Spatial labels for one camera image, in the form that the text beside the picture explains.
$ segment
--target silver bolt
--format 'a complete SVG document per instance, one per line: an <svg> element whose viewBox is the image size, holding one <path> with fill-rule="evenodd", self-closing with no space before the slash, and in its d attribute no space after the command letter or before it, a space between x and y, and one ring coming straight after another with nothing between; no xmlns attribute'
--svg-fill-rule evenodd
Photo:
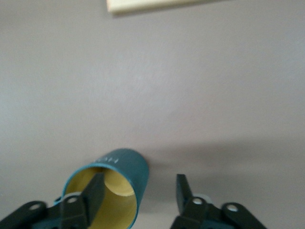
<svg viewBox="0 0 305 229"><path fill-rule="evenodd" d="M229 209L230 211L233 211L233 212L237 212L238 211L237 206L235 206L233 204L228 205L227 209Z"/></svg>
<svg viewBox="0 0 305 229"><path fill-rule="evenodd" d="M68 199L67 202L68 202L69 204L71 204L71 203L74 203L76 200L77 200L76 197L72 197L72 198Z"/></svg>
<svg viewBox="0 0 305 229"><path fill-rule="evenodd" d="M194 198L194 199L193 199L193 203L194 203L194 204L200 205L200 204L202 204L202 200L199 199L199 198Z"/></svg>
<svg viewBox="0 0 305 229"><path fill-rule="evenodd" d="M40 207L40 204L34 204L32 206L29 207L29 210L33 211L33 210L36 210Z"/></svg>

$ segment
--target white rectangular board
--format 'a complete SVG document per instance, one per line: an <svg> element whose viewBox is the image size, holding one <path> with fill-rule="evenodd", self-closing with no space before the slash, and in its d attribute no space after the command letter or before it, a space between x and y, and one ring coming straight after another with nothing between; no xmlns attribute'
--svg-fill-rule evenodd
<svg viewBox="0 0 305 229"><path fill-rule="evenodd" d="M124 13L200 1L203 0L107 0L107 8L111 13Z"/></svg>

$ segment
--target teal cylinder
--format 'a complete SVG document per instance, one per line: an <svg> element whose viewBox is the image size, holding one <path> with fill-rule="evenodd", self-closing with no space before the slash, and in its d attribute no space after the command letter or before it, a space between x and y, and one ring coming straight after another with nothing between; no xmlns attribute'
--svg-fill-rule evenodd
<svg viewBox="0 0 305 229"><path fill-rule="evenodd" d="M83 191L99 172L104 173L105 197L90 228L131 228L148 181L149 168L145 159L132 149L113 150L77 169L67 180L62 197Z"/></svg>

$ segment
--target cup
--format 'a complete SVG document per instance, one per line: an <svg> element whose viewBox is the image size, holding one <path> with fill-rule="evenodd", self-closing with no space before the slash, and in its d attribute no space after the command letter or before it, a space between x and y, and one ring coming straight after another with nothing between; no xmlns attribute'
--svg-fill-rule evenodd
<svg viewBox="0 0 305 229"><path fill-rule="evenodd" d="M149 169L131 149L117 149L77 169L67 180L62 197L82 192L96 173L104 173L105 196L90 229L129 229L138 215Z"/></svg>

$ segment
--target gray table surface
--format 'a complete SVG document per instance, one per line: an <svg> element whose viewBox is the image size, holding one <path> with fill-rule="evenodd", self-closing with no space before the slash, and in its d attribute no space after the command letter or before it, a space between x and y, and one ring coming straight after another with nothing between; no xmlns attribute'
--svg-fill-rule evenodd
<svg viewBox="0 0 305 229"><path fill-rule="evenodd" d="M305 227L305 1L112 16L0 0L0 218L129 147L150 164L134 229L168 229L175 175L269 229Z"/></svg>

